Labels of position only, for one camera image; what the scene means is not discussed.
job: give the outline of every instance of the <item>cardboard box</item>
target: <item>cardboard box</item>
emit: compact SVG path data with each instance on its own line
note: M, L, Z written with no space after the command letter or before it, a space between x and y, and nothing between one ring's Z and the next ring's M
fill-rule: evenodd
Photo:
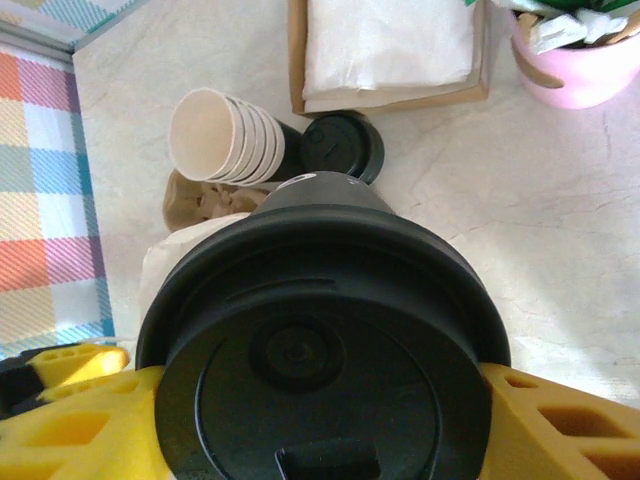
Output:
M302 89L305 78L305 54L307 51L307 1L289 0L289 91L293 113L305 113ZM366 115L438 107L456 103L477 102L489 96L489 10L487 0L478 0L474 16L475 40L473 69L464 82L427 88L429 95L381 107L360 108Z

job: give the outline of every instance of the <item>plaid fabric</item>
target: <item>plaid fabric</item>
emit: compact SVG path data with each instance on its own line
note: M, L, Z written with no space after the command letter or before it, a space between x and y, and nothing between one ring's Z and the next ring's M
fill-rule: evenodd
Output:
M0 20L73 44L135 0L2 0Z
M113 335L66 68L0 44L0 357Z

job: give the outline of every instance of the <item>white marble surface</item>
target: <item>white marble surface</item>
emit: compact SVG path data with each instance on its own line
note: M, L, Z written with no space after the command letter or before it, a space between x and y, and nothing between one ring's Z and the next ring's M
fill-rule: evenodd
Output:
M503 315L516 368L640 407L640 83L582 112L519 86L504 28L489 101L374 117L376 183L449 240ZM289 112L283 0L151 0L75 57L119 334L135 334L147 248L166 235L165 134L189 89Z

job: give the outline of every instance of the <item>yellow plastic part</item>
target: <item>yellow plastic part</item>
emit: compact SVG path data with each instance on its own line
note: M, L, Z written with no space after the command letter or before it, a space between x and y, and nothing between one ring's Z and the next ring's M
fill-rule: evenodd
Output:
M161 376L150 367L90 380L64 400L3 420L0 480L168 479L154 419Z
M493 397L480 480L639 480L640 410L484 364Z
M128 363L126 350L91 344L48 350L27 362L46 388L118 373Z

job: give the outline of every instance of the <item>plaid tablecloth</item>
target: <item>plaid tablecloth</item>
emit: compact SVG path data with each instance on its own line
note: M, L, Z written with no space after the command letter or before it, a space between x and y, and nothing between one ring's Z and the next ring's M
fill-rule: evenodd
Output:
M75 77L0 44L0 358L113 335Z

